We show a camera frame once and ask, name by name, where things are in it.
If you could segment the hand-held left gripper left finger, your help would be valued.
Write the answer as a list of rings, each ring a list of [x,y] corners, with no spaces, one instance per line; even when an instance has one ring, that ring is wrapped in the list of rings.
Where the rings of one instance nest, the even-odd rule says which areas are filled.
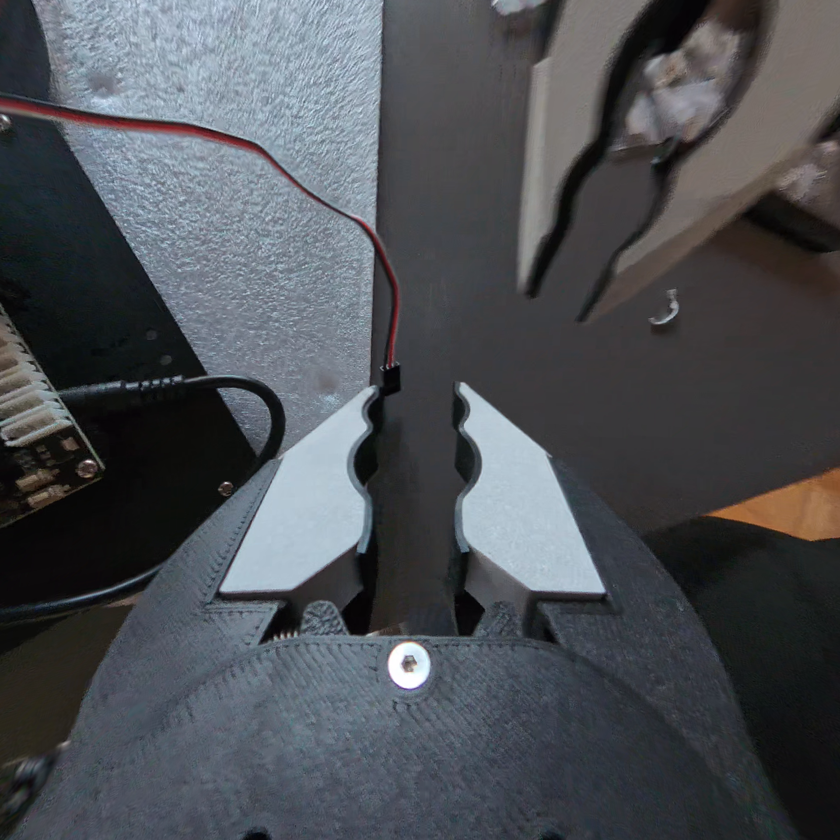
[[[382,394],[371,385],[279,460],[218,595],[340,611],[364,591],[374,533],[368,484],[378,463]]]

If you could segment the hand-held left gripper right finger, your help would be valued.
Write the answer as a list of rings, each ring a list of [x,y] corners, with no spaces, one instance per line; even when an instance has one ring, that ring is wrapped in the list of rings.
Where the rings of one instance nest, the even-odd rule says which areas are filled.
[[[454,384],[451,588],[485,611],[504,602],[530,623],[541,604],[606,613],[598,570],[550,453],[465,382]]]

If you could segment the dark desk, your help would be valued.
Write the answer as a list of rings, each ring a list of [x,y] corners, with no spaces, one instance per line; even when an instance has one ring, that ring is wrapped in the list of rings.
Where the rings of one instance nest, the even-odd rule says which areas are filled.
[[[445,574],[465,380],[644,535],[838,471],[838,255],[740,220],[671,270],[685,309],[643,325],[665,282],[593,325],[572,310],[651,192],[643,161],[588,181],[539,301],[512,289],[530,45],[475,3],[386,2],[380,223],[405,295],[403,391],[373,490],[374,616],[452,629]],[[202,365],[58,129],[2,140],[2,303],[59,385]]]

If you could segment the black controller circuit board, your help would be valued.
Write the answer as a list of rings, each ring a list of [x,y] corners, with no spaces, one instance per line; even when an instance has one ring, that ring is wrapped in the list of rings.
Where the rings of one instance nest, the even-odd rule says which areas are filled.
[[[1,527],[99,481],[105,466],[1,310]]]

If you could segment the grey foam sheet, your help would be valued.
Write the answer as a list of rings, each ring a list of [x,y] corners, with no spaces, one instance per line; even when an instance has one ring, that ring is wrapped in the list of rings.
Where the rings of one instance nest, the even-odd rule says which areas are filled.
[[[375,224],[383,2],[34,2],[52,101],[258,142]],[[283,449],[382,362],[387,281],[351,221],[268,162],[193,137],[65,136],[205,370],[268,384]]]

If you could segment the person's black trousers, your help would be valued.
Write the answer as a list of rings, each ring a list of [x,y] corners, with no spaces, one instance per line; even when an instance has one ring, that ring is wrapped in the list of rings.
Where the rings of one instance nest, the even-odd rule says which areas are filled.
[[[702,517],[644,536],[715,645],[802,838],[839,838],[839,539]]]

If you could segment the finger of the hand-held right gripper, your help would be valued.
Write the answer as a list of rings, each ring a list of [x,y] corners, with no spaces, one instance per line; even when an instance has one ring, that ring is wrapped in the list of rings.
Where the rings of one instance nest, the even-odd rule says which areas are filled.
[[[530,80],[518,229],[523,296],[540,294],[577,196],[606,152],[627,79],[656,27],[656,2],[559,5]]]
[[[838,109],[839,2],[774,2],[737,101],[698,140],[654,159],[661,186],[613,252],[577,322],[616,308],[774,188]]]

